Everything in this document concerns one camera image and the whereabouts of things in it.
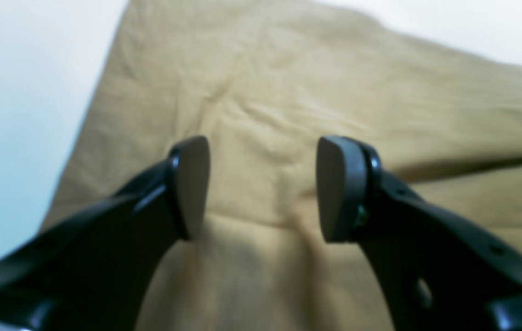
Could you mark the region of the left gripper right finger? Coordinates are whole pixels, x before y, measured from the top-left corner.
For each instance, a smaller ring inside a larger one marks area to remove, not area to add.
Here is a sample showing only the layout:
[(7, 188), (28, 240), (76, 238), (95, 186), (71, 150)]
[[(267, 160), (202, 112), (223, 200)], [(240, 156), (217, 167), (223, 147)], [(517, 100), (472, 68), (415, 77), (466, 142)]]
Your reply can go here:
[(425, 201), (371, 145), (322, 136), (316, 186), (324, 241), (358, 245), (397, 331), (522, 331), (522, 254)]

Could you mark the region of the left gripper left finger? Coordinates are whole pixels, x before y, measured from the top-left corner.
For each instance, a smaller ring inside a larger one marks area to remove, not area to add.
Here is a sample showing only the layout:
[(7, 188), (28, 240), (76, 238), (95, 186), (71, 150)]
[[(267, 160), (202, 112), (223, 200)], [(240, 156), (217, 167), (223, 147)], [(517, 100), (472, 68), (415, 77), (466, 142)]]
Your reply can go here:
[(209, 177), (208, 139), (188, 138), (0, 258), (0, 331), (132, 331), (162, 257), (200, 235)]

